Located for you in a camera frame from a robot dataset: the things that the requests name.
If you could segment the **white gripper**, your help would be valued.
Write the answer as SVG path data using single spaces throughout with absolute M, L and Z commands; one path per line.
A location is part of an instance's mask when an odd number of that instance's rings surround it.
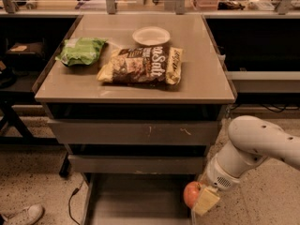
M 218 189 L 228 191 L 240 184 L 240 180 L 226 173 L 218 163 L 218 157 L 214 156 L 205 169 L 205 180 L 210 186 L 203 186 L 193 205 L 192 211 L 199 216 L 206 214 L 213 208 L 220 196 Z

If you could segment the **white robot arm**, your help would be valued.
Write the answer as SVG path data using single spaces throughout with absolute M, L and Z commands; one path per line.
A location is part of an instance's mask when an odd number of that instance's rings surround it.
M 300 170 L 300 138 L 276 124 L 254 116 L 234 118 L 228 126 L 228 141 L 207 163 L 192 211 L 203 216 L 220 200 L 220 191 L 240 183 L 241 176 L 275 158 Z

